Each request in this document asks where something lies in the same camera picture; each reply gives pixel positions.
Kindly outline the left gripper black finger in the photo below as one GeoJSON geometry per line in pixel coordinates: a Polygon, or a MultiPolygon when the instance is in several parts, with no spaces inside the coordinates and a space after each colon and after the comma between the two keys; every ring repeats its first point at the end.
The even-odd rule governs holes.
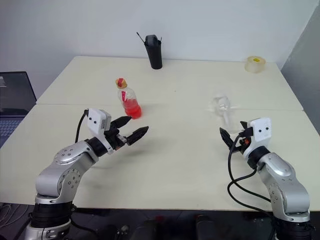
{"type": "Polygon", "coordinates": [[[110,123],[110,130],[111,129],[119,129],[119,128],[122,128],[123,126],[125,126],[130,120],[132,119],[131,116],[121,116],[115,120],[113,120],[111,123],[110,123]]]}
{"type": "Polygon", "coordinates": [[[135,130],[130,136],[126,137],[126,144],[128,146],[133,145],[135,142],[140,140],[149,130],[149,126],[140,127],[135,130]]]}

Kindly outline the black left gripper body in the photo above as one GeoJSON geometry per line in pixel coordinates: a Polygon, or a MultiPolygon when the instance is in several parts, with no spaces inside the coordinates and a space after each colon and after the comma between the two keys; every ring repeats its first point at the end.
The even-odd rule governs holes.
{"type": "Polygon", "coordinates": [[[120,135],[118,128],[112,128],[104,132],[105,139],[111,145],[112,149],[117,151],[127,143],[127,138],[120,135]]]}

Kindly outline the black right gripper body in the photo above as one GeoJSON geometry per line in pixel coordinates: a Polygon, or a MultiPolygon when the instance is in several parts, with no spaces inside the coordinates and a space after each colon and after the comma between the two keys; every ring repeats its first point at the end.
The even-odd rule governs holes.
{"type": "Polygon", "coordinates": [[[251,144],[251,137],[250,136],[242,136],[238,135],[232,145],[232,152],[237,153],[240,152],[242,155],[244,154],[245,150],[250,146],[251,144]]]}

